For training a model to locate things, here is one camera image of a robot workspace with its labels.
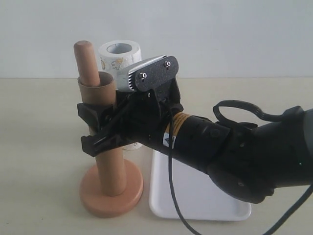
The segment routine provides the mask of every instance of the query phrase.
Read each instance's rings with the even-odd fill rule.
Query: white plastic tray
[[[173,159],[173,184],[177,202],[186,219],[241,221],[251,215],[251,204],[228,196],[203,174]],[[179,218],[168,180],[168,157],[154,151],[149,205],[162,218]]]

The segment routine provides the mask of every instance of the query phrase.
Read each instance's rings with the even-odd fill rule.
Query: white toilet paper roll
[[[138,43],[129,40],[115,40],[103,44],[99,48],[101,66],[104,72],[108,72],[116,78],[117,71],[141,61],[141,49]],[[142,146],[133,143],[123,147],[125,150],[134,150]]]

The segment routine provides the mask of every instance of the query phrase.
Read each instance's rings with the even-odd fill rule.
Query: table
[[[212,107],[224,99],[240,99],[280,114],[301,105],[313,108],[312,78],[179,79],[185,112],[216,120]],[[81,151],[88,134],[78,118],[81,102],[76,79],[0,79],[0,234],[1,235],[188,235],[179,220],[156,217],[149,209],[152,150],[125,151],[144,178],[140,202],[131,212],[112,219],[95,218],[81,206],[78,187],[95,163]],[[236,121],[263,124],[246,112],[222,109]],[[190,221],[204,235],[259,235],[302,195],[307,187],[277,189],[253,205],[242,222]],[[313,231],[313,198],[277,235]]]

